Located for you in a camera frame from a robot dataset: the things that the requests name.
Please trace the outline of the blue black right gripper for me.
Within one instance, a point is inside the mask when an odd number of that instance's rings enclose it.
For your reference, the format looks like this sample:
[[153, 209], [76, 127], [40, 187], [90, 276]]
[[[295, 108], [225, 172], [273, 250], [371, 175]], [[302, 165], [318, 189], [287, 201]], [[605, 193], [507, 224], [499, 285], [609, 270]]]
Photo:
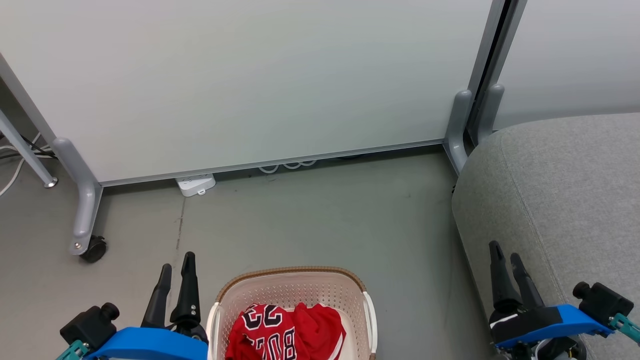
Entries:
[[490, 333], [497, 348], [512, 349], [520, 343], [532, 344], [580, 334], [603, 335], [606, 338], [614, 333], [614, 330], [571, 304], [545, 307], [518, 253], [510, 255], [510, 264], [519, 293], [511, 281], [505, 253], [498, 241], [489, 242], [489, 255], [494, 310], [498, 313], [515, 313], [521, 305], [529, 310], [491, 324]]

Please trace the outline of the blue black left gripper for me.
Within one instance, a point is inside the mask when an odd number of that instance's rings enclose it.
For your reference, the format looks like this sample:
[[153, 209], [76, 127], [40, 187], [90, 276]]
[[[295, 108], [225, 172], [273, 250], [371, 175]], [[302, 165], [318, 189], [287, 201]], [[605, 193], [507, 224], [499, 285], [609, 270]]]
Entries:
[[112, 324], [85, 326], [85, 342], [91, 347], [89, 360], [205, 360], [209, 339], [201, 325], [201, 302], [195, 253], [187, 251], [173, 325], [165, 326], [167, 299], [172, 283], [172, 265], [162, 265], [157, 284], [142, 317], [141, 326], [117, 330]]

